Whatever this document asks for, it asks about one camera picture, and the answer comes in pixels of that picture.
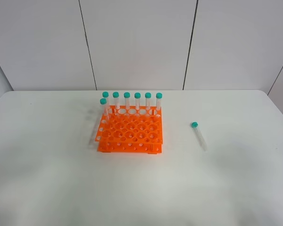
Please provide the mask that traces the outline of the green-capped test tube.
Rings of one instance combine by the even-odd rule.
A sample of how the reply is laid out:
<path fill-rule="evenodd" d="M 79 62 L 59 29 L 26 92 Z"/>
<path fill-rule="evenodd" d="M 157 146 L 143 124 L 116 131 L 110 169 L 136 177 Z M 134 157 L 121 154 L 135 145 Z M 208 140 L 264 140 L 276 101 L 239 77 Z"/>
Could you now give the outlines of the green-capped test tube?
<path fill-rule="evenodd" d="M 205 142 L 205 139 L 200 131 L 200 128 L 199 128 L 199 125 L 197 122 L 192 122 L 191 123 L 191 128 L 193 129 L 194 131 L 194 134 L 198 140 L 198 143 L 200 145 L 200 147 L 202 148 L 203 151 L 207 151 L 207 145 L 206 145 L 206 142 Z"/>

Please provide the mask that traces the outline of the orange test tube rack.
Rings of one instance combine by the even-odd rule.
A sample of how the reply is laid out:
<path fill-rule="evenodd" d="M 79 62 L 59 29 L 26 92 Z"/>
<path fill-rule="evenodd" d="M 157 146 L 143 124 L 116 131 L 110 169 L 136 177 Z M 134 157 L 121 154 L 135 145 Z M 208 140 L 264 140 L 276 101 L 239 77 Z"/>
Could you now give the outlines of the orange test tube rack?
<path fill-rule="evenodd" d="M 126 109 L 124 105 L 117 110 L 114 105 L 102 115 L 95 136 L 102 153 L 162 153 L 163 127 L 162 110 L 151 106 L 146 110 L 141 106 Z"/>

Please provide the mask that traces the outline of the test tube second row left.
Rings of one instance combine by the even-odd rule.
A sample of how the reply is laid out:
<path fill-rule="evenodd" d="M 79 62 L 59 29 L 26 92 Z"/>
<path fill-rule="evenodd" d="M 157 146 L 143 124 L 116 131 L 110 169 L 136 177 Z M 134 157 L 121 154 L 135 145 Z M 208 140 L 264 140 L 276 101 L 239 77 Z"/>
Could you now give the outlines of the test tube second row left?
<path fill-rule="evenodd" d="M 108 114 L 108 110 L 107 110 L 107 106 L 106 106 L 106 100 L 104 98 L 100 99 L 100 104 L 103 107 L 103 116 L 109 120 L 109 114 Z"/>

